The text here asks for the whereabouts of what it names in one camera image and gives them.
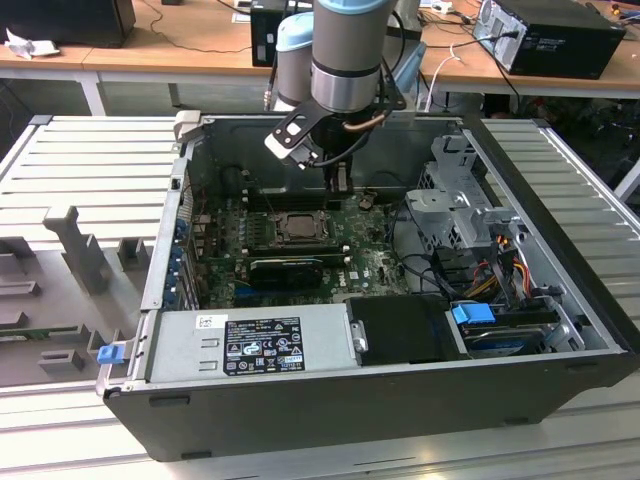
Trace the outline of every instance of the blue latch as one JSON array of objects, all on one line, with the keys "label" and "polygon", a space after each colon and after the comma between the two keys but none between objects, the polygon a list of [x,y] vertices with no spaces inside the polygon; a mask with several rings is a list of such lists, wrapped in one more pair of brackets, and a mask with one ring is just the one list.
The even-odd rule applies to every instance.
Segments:
[{"label": "blue latch", "polygon": [[178,245],[171,246],[171,258],[182,258],[182,254],[184,254],[184,249],[182,247],[179,247]]},{"label": "blue latch", "polygon": [[98,350],[98,364],[124,363],[124,345],[105,345]]},{"label": "blue latch", "polygon": [[466,323],[495,323],[491,307],[488,303],[461,303],[451,310],[453,318],[458,325]]},{"label": "blue latch", "polygon": [[175,234],[176,237],[182,237],[184,236],[185,232],[187,231],[187,222],[185,222],[182,218],[178,218],[176,220],[176,230],[175,230]]}]

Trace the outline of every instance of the computer case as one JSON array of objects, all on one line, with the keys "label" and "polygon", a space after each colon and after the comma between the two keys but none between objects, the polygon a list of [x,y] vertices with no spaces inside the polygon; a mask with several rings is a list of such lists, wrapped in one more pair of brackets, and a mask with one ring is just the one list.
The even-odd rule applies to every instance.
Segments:
[{"label": "computer case", "polygon": [[[311,2],[289,1],[285,17],[294,12],[310,12]],[[254,67],[270,67],[276,56],[278,26],[283,20],[283,0],[254,0],[251,2],[251,61]]]},{"label": "computer case", "polygon": [[571,0],[484,0],[473,30],[511,75],[592,80],[624,35],[624,27]]},{"label": "computer case", "polygon": [[119,48],[136,23],[132,0],[21,0],[0,2],[0,39],[6,29],[58,45]]}]

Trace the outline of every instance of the gray bracket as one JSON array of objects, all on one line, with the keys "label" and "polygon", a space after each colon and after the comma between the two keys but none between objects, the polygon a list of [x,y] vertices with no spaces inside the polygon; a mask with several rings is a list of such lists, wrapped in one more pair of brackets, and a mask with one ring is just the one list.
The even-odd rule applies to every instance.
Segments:
[{"label": "gray bracket", "polygon": [[65,332],[51,332],[49,338],[56,343],[84,343],[89,341],[91,333],[84,325],[78,325],[75,330]]},{"label": "gray bracket", "polygon": [[0,313],[0,330],[24,328],[28,321],[29,317],[24,312]]},{"label": "gray bracket", "polygon": [[65,261],[78,274],[87,292],[90,295],[101,293],[107,287],[107,282],[100,273],[104,255],[92,235],[86,239],[80,233],[77,219],[76,207],[52,207],[42,224],[60,239],[66,253]]},{"label": "gray bracket", "polygon": [[34,115],[29,121],[29,125],[49,125],[49,122],[53,120],[53,115]]},{"label": "gray bracket", "polygon": [[26,273],[15,253],[0,253],[0,273],[4,275],[16,275]]},{"label": "gray bracket", "polygon": [[490,241],[488,225],[508,225],[519,220],[518,214],[512,208],[498,207],[492,209],[477,208],[471,214],[471,224],[475,228],[475,241]]},{"label": "gray bracket", "polygon": [[93,332],[91,332],[91,336],[89,337],[87,353],[90,357],[96,360],[98,358],[98,351],[100,350],[100,347],[104,345],[106,345],[106,342],[102,338],[102,335],[100,335],[100,332],[98,332],[97,330],[94,330]]},{"label": "gray bracket", "polygon": [[3,282],[0,283],[0,297],[19,298],[35,297],[40,293],[40,287],[36,282]]},{"label": "gray bracket", "polygon": [[141,238],[123,238],[117,254],[123,272],[146,270],[149,267],[149,254]]},{"label": "gray bracket", "polygon": [[75,350],[52,350],[40,355],[38,365],[47,373],[79,372],[84,368],[84,360]]},{"label": "gray bracket", "polygon": [[23,237],[0,238],[0,253],[13,253],[17,258],[34,257],[35,253]]},{"label": "gray bracket", "polygon": [[22,237],[0,238],[0,273],[5,275],[26,273],[20,260],[35,254]]},{"label": "gray bracket", "polygon": [[202,133],[202,117],[200,110],[182,110],[173,121],[173,134],[176,142],[187,143]]}]

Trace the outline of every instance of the motherboard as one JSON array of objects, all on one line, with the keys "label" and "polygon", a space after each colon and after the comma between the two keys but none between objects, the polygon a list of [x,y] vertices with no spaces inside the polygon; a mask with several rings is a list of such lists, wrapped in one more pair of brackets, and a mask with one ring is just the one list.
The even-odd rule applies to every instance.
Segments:
[{"label": "motherboard", "polygon": [[353,196],[332,209],[260,211],[227,199],[205,210],[194,234],[201,308],[409,293],[388,243],[388,208]]}]

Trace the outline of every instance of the wooden desk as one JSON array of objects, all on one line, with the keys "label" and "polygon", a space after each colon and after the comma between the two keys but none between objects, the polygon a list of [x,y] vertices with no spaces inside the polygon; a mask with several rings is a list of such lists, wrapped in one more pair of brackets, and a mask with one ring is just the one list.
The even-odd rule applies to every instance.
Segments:
[{"label": "wooden desk", "polygon": [[[178,45],[202,50],[235,53],[198,52],[177,48],[151,31],[159,18],[148,4],[162,12],[154,24]],[[455,7],[475,14],[475,0],[454,0]],[[104,82],[147,82],[169,84],[173,104],[178,104],[176,84],[262,85],[267,68],[251,65],[251,38],[248,24],[231,23],[233,12],[215,0],[185,0],[184,5],[165,6],[160,0],[133,0],[136,26],[121,49],[63,47],[63,54],[32,61],[15,57],[0,48],[0,77],[73,80],[81,84],[94,115],[105,115]],[[606,12],[608,2],[593,0]],[[457,21],[456,17],[447,17]],[[429,25],[424,29],[427,45],[449,45],[471,40],[459,27]],[[440,71],[436,88],[442,91],[511,93],[491,57],[480,45],[456,49],[462,62],[450,61]],[[430,79],[447,49],[427,49],[422,72]],[[510,80],[523,95],[574,97],[640,98],[640,41],[623,41],[600,80],[574,80],[513,76]]]},{"label": "wooden desk", "polygon": [[[85,70],[154,73],[268,75],[269,69],[251,65],[249,24],[231,23],[233,11],[215,0],[186,0],[184,5],[161,5],[160,0],[134,0],[136,26],[120,49],[95,48],[83,61]],[[197,52],[177,48],[151,31],[151,22],[178,45],[231,53]]]}]

